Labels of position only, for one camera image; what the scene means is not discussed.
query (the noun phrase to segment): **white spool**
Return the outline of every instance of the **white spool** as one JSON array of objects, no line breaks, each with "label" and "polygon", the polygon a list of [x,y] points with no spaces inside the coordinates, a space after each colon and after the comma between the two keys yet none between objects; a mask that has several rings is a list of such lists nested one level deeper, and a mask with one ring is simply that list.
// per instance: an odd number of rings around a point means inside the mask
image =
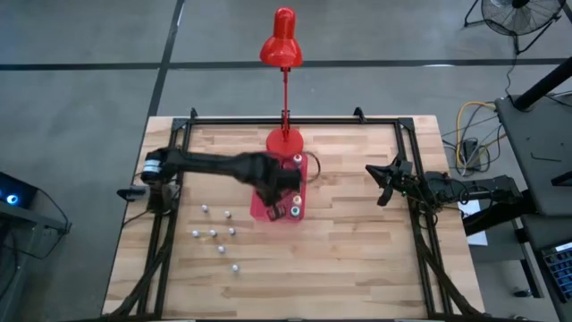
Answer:
[{"label": "white spool", "polygon": [[300,195],[296,195],[294,198],[292,198],[292,202],[294,205],[299,206],[302,204],[302,197],[300,197]]},{"label": "white spool", "polygon": [[295,162],[297,165],[300,165],[300,164],[302,163],[302,159],[303,159],[303,158],[302,158],[302,155],[297,154],[297,155],[294,156],[293,159],[294,159],[294,162]]},{"label": "white spool", "polygon": [[298,216],[300,216],[300,208],[299,207],[292,207],[290,209],[290,214],[294,217],[294,218],[298,218]]}]

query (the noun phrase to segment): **lamp shade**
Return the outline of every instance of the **lamp shade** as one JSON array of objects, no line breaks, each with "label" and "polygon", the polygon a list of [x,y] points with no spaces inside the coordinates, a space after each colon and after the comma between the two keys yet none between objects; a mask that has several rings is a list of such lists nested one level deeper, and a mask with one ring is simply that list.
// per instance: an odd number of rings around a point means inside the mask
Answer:
[{"label": "lamp shade", "polygon": [[276,10],[273,35],[260,51],[260,60],[276,67],[296,67],[302,65],[302,50],[294,38],[296,14],[290,8]]}]

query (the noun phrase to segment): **fan guard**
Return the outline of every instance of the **fan guard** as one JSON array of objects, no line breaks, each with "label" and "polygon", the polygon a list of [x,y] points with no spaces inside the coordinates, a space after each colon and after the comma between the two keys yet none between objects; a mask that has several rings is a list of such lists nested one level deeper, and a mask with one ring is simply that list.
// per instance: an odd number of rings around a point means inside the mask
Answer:
[{"label": "fan guard", "polygon": [[482,0],[484,22],[507,36],[534,32],[556,18],[566,0]]}]

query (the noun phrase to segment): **electric fan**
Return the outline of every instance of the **electric fan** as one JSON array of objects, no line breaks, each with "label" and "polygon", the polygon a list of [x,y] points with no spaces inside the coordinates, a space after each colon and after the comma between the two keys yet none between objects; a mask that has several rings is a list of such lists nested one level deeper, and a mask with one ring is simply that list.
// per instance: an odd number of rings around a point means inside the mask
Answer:
[{"label": "electric fan", "polygon": [[[468,15],[475,9],[475,0],[467,16],[465,16],[465,27],[477,23],[486,23],[492,30],[501,35],[511,36],[514,39],[515,53],[524,53],[533,43],[552,25],[560,16],[560,10],[566,0],[482,0],[481,21],[468,22]],[[520,49],[518,36],[543,29],[526,46]]]}]

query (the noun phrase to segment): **black desk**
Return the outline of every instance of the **black desk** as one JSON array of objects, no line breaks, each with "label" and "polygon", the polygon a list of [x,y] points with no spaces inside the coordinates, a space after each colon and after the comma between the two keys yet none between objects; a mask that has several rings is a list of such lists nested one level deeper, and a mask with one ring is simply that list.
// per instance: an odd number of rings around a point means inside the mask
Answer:
[{"label": "black desk", "polygon": [[551,183],[552,178],[572,171],[572,107],[546,97],[528,113],[518,111],[508,98],[494,103],[538,212],[572,216],[567,203],[572,187],[554,187]]},{"label": "black desk", "polygon": [[[559,97],[572,105],[572,98]],[[562,303],[544,268],[539,250],[572,240],[572,187],[554,187],[551,178],[572,170],[572,107],[546,97],[529,113],[509,99],[495,101],[538,214],[523,215],[526,238],[538,261],[554,308],[561,321],[572,321],[572,302]]]}]

